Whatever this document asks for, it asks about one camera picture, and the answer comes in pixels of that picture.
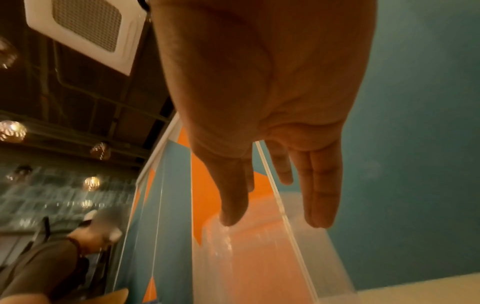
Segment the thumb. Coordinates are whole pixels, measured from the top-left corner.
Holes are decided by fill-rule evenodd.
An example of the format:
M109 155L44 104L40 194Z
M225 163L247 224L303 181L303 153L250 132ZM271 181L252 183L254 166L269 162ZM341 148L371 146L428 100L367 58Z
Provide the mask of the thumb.
M198 145L192 146L192 151L205 164L220 192L220 222L225 226L235 225L249 205L244 161L217 155Z

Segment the finger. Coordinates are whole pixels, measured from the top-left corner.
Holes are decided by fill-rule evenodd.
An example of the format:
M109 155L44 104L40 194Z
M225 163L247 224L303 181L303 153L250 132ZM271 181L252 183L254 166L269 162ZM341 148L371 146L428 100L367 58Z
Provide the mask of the finger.
M330 227L335 219L342 190L340 139L316 151L292 150L303 194L305 219L313 227Z
M247 179L241 158L226 158L214 155L203 148L192 151L205 164L220 192L220 222L225 226L236 224L249 205Z
M265 144L270 152L271 162L275 167L280 182L284 185L291 185L294 182L294 176L287 149L279 142L273 140L265 140Z
M243 163L243 170L245 172L246 185L249 192L255 189L254 165L252 163L252 145L241 159Z

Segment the orange panel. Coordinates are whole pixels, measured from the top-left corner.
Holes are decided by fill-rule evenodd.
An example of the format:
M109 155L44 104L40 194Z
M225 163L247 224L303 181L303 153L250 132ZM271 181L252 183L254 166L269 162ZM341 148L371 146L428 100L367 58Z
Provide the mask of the orange panel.
M260 173L254 172L255 190L248 195L249 199L256 199L266 195L273 195L269 179ZM202 227L205 222L218 214L222 201L220 193L205 165L195 155L191 155L191 192L193 213L193 236L202 244Z
M128 220L129 223L132 220L132 218L134 217L135 209L137 208L137 204L139 203L139 199L140 199L140 189L137 187L136 192L135 192L135 199L133 200L133 206L131 207L130 219Z
M185 132L184 127L181 128L180 135L178 136L178 139L176 140L176 143L190 148L189 139L187 137L187 133Z
M148 283L142 303L150 302L157 299L157 289L155 288L155 280L152 276Z
M154 182L154 178L155 178L155 170L150 168L150 171L148 172L148 180L146 181L145 198L143 199L144 205L145 205L145 202L147 201L147 197L149 196L150 187Z

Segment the teal wall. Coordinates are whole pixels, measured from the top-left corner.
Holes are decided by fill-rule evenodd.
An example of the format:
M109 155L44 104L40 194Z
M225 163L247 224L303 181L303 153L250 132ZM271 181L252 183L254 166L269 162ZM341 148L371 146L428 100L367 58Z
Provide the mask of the teal wall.
M480 1L379 1L329 230L357 289L480 271L479 118Z
M142 303L153 276L163 304L192 304L190 149L168 142L144 204L146 181L125 240L115 289Z

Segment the exposed ceiling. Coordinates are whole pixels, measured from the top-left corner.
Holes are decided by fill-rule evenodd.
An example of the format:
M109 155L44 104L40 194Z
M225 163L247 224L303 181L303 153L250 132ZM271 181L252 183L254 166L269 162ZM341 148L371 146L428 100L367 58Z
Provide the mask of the exposed ceiling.
M0 36L19 53L0 70L0 120L29 131L18 149L105 166L90 148L107 141L108 166L138 172L175 112L149 21L129 77L30 29L23 1L0 2Z

